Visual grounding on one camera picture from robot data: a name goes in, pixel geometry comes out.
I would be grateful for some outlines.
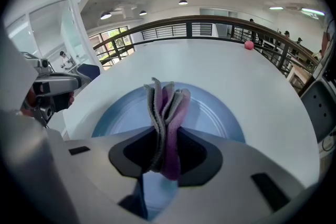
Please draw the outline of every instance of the glass wall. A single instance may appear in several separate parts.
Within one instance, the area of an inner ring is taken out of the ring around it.
[[[7,27],[7,33],[19,51],[47,58],[55,72],[71,72],[82,63],[94,64],[83,45],[70,0],[25,14]],[[64,65],[61,51],[72,58],[71,65]]]
[[[108,30],[108,31],[105,31],[105,32],[101,32],[99,34],[96,34],[94,36],[91,36],[89,37],[91,43],[92,43],[92,46],[96,46],[98,45],[99,43],[111,38],[111,37],[114,37],[124,31],[128,30],[128,27],[127,26],[123,26],[123,27],[119,27],[119,28],[115,28],[115,29],[111,29],[111,30]],[[132,40],[131,40],[131,37],[128,35],[128,36],[125,36],[125,37],[122,37],[122,38],[118,38],[116,41],[116,47],[117,48],[120,48],[120,47],[124,47],[126,45],[131,45],[132,44]],[[103,67],[105,70],[109,69],[111,66],[113,66],[115,63],[119,62],[119,59],[117,56],[113,56],[113,54],[115,53],[115,50],[113,48],[113,45],[112,45],[112,42],[109,42],[103,46],[101,46],[100,48],[96,49],[95,50],[96,54],[97,54],[97,57],[100,61],[104,60],[104,59],[107,59],[107,58],[111,58],[111,61],[103,64]],[[120,56],[121,56],[121,59],[123,59],[124,57],[132,54],[134,52],[134,49],[129,49],[128,51],[125,51],[124,53],[122,53]]]

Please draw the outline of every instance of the black panel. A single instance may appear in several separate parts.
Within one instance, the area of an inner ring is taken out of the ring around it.
[[[42,82],[34,82],[33,84],[33,91],[36,95],[40,95],[42,94],[41,92],[41,86],[42,86]]]
[[[69,152],[71,155],[76,155],[79,153],[83,153],[85,151],[89,151],[90,149],[87,146],[80,146],[80,147],[75,147],[75,148],[71,148],[69,149]]]
[[[275,212],[290,202],[289,198],[265,173],[251,175],[252,180]]]
[[[113,146],[109,151],[109,160],[121,175],[140,178],[150,165],[155,145],[156,131],[154,127],[149,127]]]
[[[52,97],[55,112],[69,108],[70,93],[63,93]]]
[[[177,130],[177,150],[181,162],[179,187],[204,185],[222,167],[223,156],[215,145],[181,127]]]
[[[155,153],[154,127],[113,146],[109,151],[111,164],[123,176],[139,179],[148,170]],[[220,170],[223,156],[213,144],[189,133],[177,131],[177,150],[181,163],[180,187],[201,186]]]
[[[43,87],[43,93],[44,93],[44,94],[46,94],[46,93],[50,93],[50,85],[49,85],[49,82],[43,83],[43,84],[42,84],[42,87]]]

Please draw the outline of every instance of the wooden handrail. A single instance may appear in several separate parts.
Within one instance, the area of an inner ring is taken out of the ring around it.
[[[241,28],[248,29],[251,31],[255,31],[258,34],[266,35],[268,37],[275,39],[276,41],[279,41],[285,45],[288,45],[289,47],[295,49],[297,52],[304,55],[313,64],[315,65],[318,64],[318,61],[316,61],[316,59],[314,59],[314,57],[310,55],[304,48],[300,47],[292,40],[287,39],[285,36],[279,34],[278,32],[272,29],[256,24],[254,22],[249,22],[246,20],[238,19],[238,18],[232,18],[232,17],[226,17],[226,16],[216,16],[216,15],[189,15],[189,16],[173,17],[173,18],[168,18],[168,19],[163,19],[163,20],[156,20],[156,21],[153,21],[147,24],[135,26],[131,29],[128,29],[94,46],[93,49],[94,50],[98,49],[99,47],[111,42],[112,40],[116,40],[118,38],[122,38],[122,37],[131,35],[137,32],[141,32],[141,31],[145,31],[148,29],[157,28],[161,26],[183,24],[183,23],[226,24],[226,25],[233,25],[235,27],[237,26],[237,27],[241,27]]]

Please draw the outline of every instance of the white table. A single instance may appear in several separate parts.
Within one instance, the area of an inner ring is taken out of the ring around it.
[[[91,137],[104,111],[126,93],[151,83],[151,77],[210,92],[231,109],[247,144],[304,186],[318,181],[316,137],[294,88],[261,54],[229,41],[167,40],[139,47],[90,83],[64,111],[70,138]]]

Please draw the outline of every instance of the red ball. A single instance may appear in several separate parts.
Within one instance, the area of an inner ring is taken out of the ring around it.
[[[244,47],[245,49],[252,50],[254,48],[254,43],[251,40],[245,41]]]

